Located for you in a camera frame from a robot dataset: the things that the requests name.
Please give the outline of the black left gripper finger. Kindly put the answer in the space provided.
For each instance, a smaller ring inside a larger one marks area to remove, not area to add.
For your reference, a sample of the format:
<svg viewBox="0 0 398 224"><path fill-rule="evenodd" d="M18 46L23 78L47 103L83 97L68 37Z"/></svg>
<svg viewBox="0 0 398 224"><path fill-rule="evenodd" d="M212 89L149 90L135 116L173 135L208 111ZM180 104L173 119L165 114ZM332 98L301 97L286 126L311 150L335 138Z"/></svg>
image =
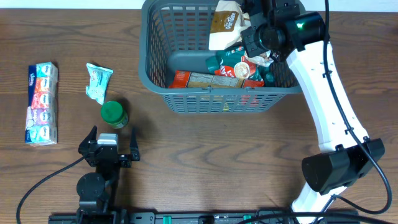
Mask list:
<svg viewBox="0 0 398 224"><path fill-rule="evenodd" d="M89 146L92 142L96 142L97 126L93 126L90 133L81 142L81 146Z"/></svg>
<svg viewBox="0 0 398 224"><path fill-rule="evenodd" d="M132 156L139 155L139 147L138 147L137 140L136 140L135 128L132 128L132 130L131 130L131 138L130 138L129 148L130 148L130 152L131 152Z"/></svg>

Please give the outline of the beige brown snack bag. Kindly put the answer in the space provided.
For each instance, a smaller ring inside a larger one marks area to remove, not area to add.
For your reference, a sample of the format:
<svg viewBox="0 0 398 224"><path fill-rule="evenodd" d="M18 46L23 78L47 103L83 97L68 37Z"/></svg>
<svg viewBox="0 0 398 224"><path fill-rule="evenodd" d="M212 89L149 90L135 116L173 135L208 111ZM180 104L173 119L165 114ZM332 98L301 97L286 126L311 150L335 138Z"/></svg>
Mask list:
<svg viewBox="0 0 398 224"><path fill-rule="evenodd" d="M243 13L236 1L219 1L212 18L209 45L210 50L226 50L238 48L243 52L244 59L263 67L269 67L279 56L268 50L258 56L249 57L243 47L241 32L251 28L249 14Z"/></svg>

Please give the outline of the green Nescafe coffee bag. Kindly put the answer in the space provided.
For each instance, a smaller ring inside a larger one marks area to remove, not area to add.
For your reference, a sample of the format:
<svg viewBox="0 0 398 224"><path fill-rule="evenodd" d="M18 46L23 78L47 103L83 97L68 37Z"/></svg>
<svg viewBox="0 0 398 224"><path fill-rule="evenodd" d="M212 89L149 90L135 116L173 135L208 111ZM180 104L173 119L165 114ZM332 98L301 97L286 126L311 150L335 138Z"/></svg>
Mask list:
<svg viewBox="0 0 398 224"><path fill-rule="evenodd" d="M271 51L248 57L243 46L218 50L205 60L210 74L237 78L243 82L241 88L275 87L273 62Z"/></svg>

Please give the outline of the teal white wipes packet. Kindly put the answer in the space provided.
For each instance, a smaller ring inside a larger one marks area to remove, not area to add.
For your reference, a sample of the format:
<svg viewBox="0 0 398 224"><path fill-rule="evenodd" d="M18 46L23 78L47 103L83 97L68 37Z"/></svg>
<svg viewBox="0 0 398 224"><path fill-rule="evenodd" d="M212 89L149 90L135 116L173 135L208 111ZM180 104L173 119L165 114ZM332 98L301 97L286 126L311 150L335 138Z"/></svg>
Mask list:
<svg viewBox="0 0 398 224"><path fill-rule="evenodd" d="M99 67L87 63L86 67L90 75L90 84L86 86L86 94L100 105L104 103L108 82L114 73L112 69Z"/></svg>

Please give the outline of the orange snack packet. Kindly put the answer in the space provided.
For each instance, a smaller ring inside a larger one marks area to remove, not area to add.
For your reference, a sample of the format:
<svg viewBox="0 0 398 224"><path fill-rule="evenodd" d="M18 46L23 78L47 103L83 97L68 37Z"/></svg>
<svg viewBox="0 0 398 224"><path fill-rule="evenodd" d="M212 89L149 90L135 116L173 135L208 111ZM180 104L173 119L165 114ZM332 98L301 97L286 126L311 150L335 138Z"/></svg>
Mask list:
<svg viewBox="0 0 398 224"><path fill-rule="evenodd" d="M177 70L169 88L257 88L263 81Z"/></svg>

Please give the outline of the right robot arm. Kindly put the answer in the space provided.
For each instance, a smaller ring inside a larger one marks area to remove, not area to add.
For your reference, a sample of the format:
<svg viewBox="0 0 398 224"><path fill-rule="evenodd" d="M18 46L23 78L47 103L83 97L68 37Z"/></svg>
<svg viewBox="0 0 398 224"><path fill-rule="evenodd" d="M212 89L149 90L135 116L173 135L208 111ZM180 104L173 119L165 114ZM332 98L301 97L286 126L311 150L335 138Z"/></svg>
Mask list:
<svg viewBox="0 0 398 224"><path fill-rule="evenodd" d="M275 52L295 75L315 123L320 153L302 160L305 185L287 218L319 223L353 216L332 212L330 205L371 169L385 147L371 139L358 121L333 60L329 14L304 14L295 1L244 1L250 28L242 32L250 57Z"/></svg>

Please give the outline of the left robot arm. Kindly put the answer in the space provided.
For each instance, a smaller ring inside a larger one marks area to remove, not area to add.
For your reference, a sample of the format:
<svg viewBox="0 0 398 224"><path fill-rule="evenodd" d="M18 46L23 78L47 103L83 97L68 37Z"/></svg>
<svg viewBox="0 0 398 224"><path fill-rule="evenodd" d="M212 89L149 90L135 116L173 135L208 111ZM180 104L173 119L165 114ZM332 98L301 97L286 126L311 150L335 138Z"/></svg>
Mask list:
<svg viewBox="0 0 398 224"><path fill-rule="evenodd" d="M83 175L77 185L78 223L129 223L127 210L114 205L120 170L140 160L135 130L131 131L129 153L119 153L117 134L97 134L94 126L78 146L78 152L94 172Z"/></svg>

